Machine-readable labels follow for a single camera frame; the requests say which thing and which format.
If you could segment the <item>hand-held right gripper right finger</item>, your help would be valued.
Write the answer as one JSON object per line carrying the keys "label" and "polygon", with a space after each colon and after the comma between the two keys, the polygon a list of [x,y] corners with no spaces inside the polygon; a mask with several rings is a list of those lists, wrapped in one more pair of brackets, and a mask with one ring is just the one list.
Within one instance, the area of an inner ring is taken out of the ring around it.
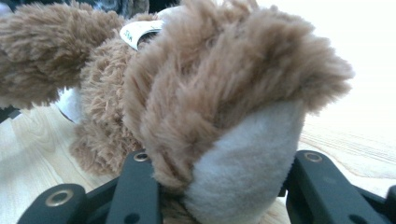
{"label": "hand-held right gripper right finger", "polygon": [[296,153],[286,189],[291,224],[384,224],[384,219],[321,153]]}

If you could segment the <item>brown teddy bear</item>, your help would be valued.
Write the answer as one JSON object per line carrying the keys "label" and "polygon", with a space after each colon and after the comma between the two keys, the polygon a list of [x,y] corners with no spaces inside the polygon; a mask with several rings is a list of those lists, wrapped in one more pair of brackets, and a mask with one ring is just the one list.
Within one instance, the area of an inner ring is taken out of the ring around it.
{"label": "brown teddy bear", "polygon": [[354,73],[313,25],[255,0],[183,0],[137,47],[129,21],[87,4],[0,16],[0,107],[80,98],[70,147],[116,174],[145,150],[166,224],[262,224],[305,116],[347,94]]}

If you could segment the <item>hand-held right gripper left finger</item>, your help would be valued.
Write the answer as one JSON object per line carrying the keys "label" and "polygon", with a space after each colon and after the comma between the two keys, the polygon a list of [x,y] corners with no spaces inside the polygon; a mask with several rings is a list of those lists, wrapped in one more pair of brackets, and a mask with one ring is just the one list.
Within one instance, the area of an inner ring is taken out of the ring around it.
{"label": "hand-held right gripper left finger", "polygon": [[145,150],[130,153],[123,164],[106,224],[163,224],[160,186]]}

